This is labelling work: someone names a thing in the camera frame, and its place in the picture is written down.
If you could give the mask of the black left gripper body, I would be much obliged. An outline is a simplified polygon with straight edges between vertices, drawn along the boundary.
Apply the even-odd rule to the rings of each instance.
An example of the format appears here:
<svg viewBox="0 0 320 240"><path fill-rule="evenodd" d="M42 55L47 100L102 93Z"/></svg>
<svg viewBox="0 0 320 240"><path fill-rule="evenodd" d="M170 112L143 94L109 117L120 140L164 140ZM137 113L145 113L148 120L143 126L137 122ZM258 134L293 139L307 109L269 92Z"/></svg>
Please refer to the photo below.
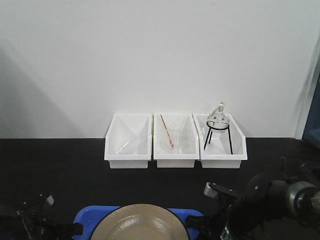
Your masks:
<svg viewBox="0 0 320 240"><path fill-rule="evenodd" d="M47 219L44 212L52 205L46 204L47 196L23 209L0 204L0 238L2 240L61 240L57 224Z"/></svg>

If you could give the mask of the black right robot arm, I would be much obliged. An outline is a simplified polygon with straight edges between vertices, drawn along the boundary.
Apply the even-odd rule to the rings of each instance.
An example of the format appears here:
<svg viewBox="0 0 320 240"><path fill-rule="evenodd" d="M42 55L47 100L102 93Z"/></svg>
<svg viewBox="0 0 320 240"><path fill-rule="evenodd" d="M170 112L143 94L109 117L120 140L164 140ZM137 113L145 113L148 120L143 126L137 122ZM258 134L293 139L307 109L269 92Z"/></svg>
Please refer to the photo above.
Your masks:
<svg viewBox="0 0 320 240"><path fill-rule="evenodd" d="M320 165L316 162L292 163L300 174L288 175L287 158L281 159L281 180L264 173L251 178L242 194L207 182L203 193L217 200L212 216L188 215L187 228L194 228L206 240L253 240L249 235L266 222L294 219L304 228L320 231Z"/></svg>

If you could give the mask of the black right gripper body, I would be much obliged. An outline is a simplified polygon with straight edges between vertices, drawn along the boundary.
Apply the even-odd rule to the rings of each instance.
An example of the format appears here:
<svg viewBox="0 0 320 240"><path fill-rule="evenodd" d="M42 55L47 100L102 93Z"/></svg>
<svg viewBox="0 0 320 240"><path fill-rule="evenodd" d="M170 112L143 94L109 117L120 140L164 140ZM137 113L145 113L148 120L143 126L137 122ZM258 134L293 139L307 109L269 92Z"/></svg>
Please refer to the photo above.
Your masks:
<svg viewBox="0 0 320 240"><path fill-rule="evenodd" d="M225 227L235 240L240 240L250 231L272 219L268 206L269 184L248 185L245 193L237 194L233 190L219 185L214 190L220 197L231 197L226 204Z"/></svg>

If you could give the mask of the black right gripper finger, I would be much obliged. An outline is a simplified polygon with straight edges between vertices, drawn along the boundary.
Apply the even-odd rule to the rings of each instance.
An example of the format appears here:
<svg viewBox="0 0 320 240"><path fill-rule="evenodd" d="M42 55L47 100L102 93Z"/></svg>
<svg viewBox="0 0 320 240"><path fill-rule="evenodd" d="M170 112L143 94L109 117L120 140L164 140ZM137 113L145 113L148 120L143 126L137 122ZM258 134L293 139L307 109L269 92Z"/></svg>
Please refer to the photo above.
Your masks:
<svg viewBox="0 0 320 240"><path fill-rule="evenodd" d="M196 229L201 240L216 240L214 223L210 216L193 216L188 215L185 219L185 226L187 228Z"/></svg>

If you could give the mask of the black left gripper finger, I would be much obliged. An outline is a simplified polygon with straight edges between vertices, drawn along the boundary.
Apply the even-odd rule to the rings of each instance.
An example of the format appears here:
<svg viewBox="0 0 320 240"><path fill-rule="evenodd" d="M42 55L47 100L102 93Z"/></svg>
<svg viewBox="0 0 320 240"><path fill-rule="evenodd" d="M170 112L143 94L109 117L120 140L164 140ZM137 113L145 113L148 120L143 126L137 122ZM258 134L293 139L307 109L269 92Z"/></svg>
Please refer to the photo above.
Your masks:
<svg viewBox="0 0 320 240"><path fill-rule="evenodd" d="M58 237L73 237L83 234L83 225L81 223L57 224L56 234Z"/></svg>

